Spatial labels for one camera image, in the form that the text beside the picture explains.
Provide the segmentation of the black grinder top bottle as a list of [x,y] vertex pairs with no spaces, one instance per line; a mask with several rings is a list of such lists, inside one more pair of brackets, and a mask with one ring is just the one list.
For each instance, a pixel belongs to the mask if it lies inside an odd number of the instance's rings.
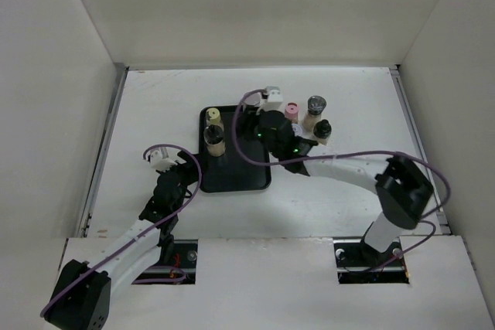
[[226,145],[222,127],[215,124],[208,125],[203,131],[203,139],[211,156],[220,157],[225,153]]

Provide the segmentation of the yellow cap spice bottle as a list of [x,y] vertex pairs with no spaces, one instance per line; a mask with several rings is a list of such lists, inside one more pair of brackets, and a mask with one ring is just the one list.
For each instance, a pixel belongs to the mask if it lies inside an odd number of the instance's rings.
[[216,125],[220,128],[224,128],[224,123],[222,121],[220,111],[216,107],[207,108],[205,113],[205,119],[207,126]]

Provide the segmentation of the pink cap spice bottle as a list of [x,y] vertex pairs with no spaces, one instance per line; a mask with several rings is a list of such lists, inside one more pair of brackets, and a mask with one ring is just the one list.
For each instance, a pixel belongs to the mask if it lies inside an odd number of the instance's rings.
[[285,106],[285,118],[292,123],[297,124],[299,122],[299,106],[294,102],[289,102]]

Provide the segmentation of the grey grinder top bottle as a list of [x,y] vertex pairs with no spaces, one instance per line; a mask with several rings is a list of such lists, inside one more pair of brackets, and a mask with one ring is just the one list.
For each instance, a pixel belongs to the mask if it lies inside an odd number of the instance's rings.
[[312,131],[316,123],[320,121],[326,105],[326,99],[319,95],[313,95],[307,100],[307,110],[302,121],[302,127],[306,131]]

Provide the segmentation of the black cap small pepper bottle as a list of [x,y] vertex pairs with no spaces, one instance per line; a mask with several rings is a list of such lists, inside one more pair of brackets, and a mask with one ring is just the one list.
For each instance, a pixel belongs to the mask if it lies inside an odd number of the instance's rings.
[[312,130],[314,139],[321,145],[327,145],[330,135],[332,134],[332,126],[327,119],[318,121]]

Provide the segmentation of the blue label silver cap bottle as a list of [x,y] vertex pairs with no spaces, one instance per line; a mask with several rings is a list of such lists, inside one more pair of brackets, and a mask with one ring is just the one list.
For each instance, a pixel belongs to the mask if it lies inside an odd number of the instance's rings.
[[259,94],[259,92],[253,93],[244,98],[243,108],[246,109],[247,107],[258,107],[260,105],[260,102],[261,95]]

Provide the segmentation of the red label jar white lid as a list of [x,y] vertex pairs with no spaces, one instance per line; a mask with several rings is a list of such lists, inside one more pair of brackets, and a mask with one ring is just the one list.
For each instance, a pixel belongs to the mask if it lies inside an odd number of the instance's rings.
[[292,130],[297,137],[302,137],[303,136],[303,129],[300,125],[296,123],[292,123]]

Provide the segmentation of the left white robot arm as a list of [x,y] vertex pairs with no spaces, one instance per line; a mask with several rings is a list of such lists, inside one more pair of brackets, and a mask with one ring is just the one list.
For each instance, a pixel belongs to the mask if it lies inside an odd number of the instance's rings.
[[59,274],[40,316],[58,329],[101,329],[111,300],[153,264],[165,267],[173,259],[172,231],[179,213],[196,195],[207,161],[179,148],[180,162],[159,171],[152,196],[131,227],[96,257],[71,260]]

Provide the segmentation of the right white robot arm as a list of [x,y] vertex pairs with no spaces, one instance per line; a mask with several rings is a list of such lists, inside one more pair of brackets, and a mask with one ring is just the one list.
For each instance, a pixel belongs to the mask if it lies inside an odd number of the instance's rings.
[[394,240],[414,230],[432,197],[433,187],[415,158],[385,151],[384,160],[371,152],[333,155],[317,141],[294,133],[280,111],[237,107],[232,120],[232,141],[258,141],[275,157],[276,166],[307,177],[334,179],[365,189],[378,197],[381,213],[368,227],[358,247],[360,259],[378,264]]

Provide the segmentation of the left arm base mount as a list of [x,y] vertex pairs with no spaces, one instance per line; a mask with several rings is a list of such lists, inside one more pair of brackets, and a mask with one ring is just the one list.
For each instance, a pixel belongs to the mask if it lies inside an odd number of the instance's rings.
[[147,268],[133,284],[188,285],[196,283],[198,240],[177,240],[170,235],[160,245],[157,263]]

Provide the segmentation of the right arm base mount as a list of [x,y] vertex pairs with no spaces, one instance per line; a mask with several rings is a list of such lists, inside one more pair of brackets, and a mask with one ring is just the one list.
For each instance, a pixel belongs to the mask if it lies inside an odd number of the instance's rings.
[[409,277],[398,239],[380,253],[359,239],[333,241],[340,284],[408,284]]

